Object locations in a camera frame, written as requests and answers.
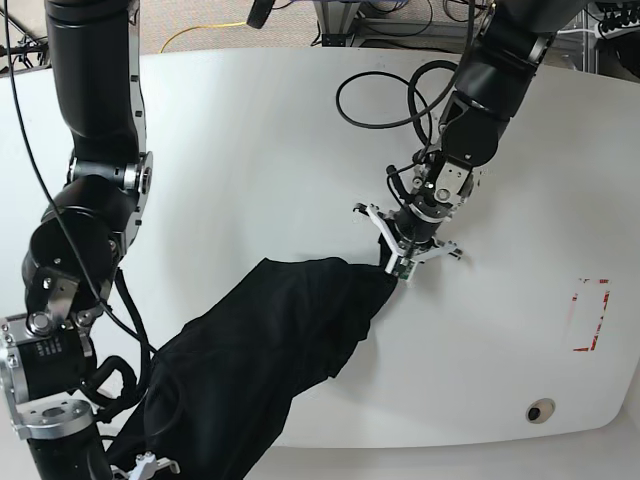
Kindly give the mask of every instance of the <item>silver metal joint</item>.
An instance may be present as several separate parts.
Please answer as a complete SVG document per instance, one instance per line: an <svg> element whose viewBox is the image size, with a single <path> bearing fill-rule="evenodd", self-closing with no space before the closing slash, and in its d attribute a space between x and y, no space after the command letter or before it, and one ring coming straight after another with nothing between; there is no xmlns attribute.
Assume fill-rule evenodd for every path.
<svg viewBox="0 0 640 480"><path fill-rule="evenodd" d="M27 328L34 335L46 337L53 331L53 321L43 312L36 312L29 316Z"/></svg>
<svg viewBox="0 0 640 480"><path fill-rule="evenodd" d="M84 400L56 400L23 414L29 437L55 440L78 433L93 424L91 405Z"/></svg>
<svg viewBox="0 0 640 480"><path fill-rule="evenodd" d="M7 356L7 365L9 365L9 368L18 368L20 366L20 362L18 361L18 357L16 357L13 354Z"/></svg>
<svg viewBox="0 0 640 480"><path fill-rule="evenodd" d="M151 167L146 167L142 172L142 179L140 180L140 193L146 195L151 190L151 174L153 170Z"/></svg>
<svg viewBox="0 0 640 480"><path fill-rule="evenodd" d="M138 184L138 165L129 164L124 170L123 187L125 190L137 190Z"/></svg>
<svg viewBox="0 0 640 480"><path fill-rule="evenodd" d="M436 192L436 199L440 202L446 202L451 198L451 192L445 188L441 188Z"/></svg>

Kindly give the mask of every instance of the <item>white table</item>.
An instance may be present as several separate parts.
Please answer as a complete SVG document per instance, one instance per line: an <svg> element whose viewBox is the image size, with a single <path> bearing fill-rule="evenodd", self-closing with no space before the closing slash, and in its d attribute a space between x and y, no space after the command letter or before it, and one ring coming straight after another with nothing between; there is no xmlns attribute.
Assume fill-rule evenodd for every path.
<svg viewBox="0 0 640 480"><path fill-rule="evenodd" d="M408 78L436 57L272 49L143 59L156 168L123 268L154 344L263 257L376 262L376 231L351 207L393 208L384 169L408 163L419 143L410 126L348 125L335 90L369 69ZM446 78L433 73L420 88L434 98ZM51 72L21 75L18 89L36 159L58 191L72 144ZM481 187L441 229L467 261L433 260L399 288L341 375L296 399L279 444L454 445L609 423L640 356L639 93L634 84L542 68ZM390 80L363 79L344 103L371 122L407 113L405 87ZM0 305L13 314L23 310L20 263L45 202L6 81L0 105ZM585 287L580 278L610 283ZM574 352L593 337L604 290L611 297L597 348ZM112 302L126 317L116 295ZM137 365L137 345L108 319L92 337L101 358L119 354ZM557 411L532 425L525 412L541 398Z"/></svg>

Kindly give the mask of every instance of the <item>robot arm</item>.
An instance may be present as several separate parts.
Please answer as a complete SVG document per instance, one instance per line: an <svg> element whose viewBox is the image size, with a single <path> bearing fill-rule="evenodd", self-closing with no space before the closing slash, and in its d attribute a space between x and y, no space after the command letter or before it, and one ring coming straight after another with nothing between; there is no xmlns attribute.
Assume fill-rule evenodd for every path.
<svg viewBox="0 0 640 480"><path fill-rule="evenodd" d="M96 422L109 422L145 393L123 359L109 357L98 367L89 338L141 225L151 184L139 1L45 5L58 100L74 143L67 184L55 202L91 284L47 209L23 262L27 312L0 319L0 379L13 427L28 441L43 479L106 480L112 471ZM142 361L150 365L148 352ZM112 399L98 388L115 371L124 386ZM100 405L97 413L85 401L59 396L32 403L78 389Z"/></svg>
<svg viewBox="0 0 640 480"><path fill-rule="evenodd" d="M442 117L440 141L420 156L403 208L385 218L365 209L392 247L389 273L408 278L421 259L456 254L455 245L435 240L439 226L471 195L474 169L495 155L554 32L586 3L499 0L489 9ZM107 480L112 473L95 422L137 403L139 391L122 359L97 368L89 334L141 225L150 188L139 2L47 0L46 8L56 89L74 141L56 203L91 284L47 210L23 265L27 313L0 319L0 378L14 428L28 440L43 479ZM113 371L125 385L115 400L97 391ZM103 407L98 418L81 400L30 406L77 389Z"/></svg>
<svg viewBox="0 0 640 480"><path fill-rule="evenodd" d="M474 171L496 154L555 32L587 3L500 0L487 10L461 60L455 91L441 117L440 139L418 155L413 189L407 192L399 178L394 181L403 207L385 216L375 213L376 218L359 208L374 220L391 251L388 273L407 280L426 259L460 257L455 244L439 242L435 234L471 196Z"/></svg>

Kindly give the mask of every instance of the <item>black cloth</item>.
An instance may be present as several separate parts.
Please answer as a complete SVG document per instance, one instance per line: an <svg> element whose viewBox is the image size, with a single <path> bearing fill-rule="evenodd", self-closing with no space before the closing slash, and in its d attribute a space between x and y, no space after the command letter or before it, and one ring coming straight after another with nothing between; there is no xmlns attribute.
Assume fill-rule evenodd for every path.
<svg viewBox="0 0 640 480"><path fill-rule="evenodd" d="M338 258L265 259L185 325L160 355L183 382L186 411L148 445L180 464L182 473L166 478L244 478L282 432L293 397L338 375L367 338L396 282L380 267ZM159 431L177 407L161 363L147 397L107 452L120 468L144 450L129 440Z"/></svg>

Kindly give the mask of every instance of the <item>screw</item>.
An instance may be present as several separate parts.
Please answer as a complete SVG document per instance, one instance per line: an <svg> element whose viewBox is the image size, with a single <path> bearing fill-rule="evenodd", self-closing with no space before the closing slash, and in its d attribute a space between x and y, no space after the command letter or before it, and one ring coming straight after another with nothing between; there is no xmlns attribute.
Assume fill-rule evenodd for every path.
<svg viewBox="0 0 640 480"><path fill-rule="evenodd" d="M436 198L441 202L446 202L451 197L451 192L446 188L441 188L436 192Z"/></svg>
<svg viewBox="0 0 640 480"><path fill-rule="evenodd" d="M53 325L45 313L38 312L29 317L27 327L29 327L29 330L35 335L45 336L49 334Z"/></svg>
<svg viewBox="0 0 640 480"><path fill-rule="evenodd" d="M142 172L142 183L140 185L140 190L143 195L149 193L149 190L151 189L151 173L151 167L145 168L144 172Z"/></svg>
<svg viewBox="0 0 640 480"><path fill-rule="evenodd" d="M93 323L93 315L89 311L80 312L78 314L78 325L81 327L89 327Z"/></svg>

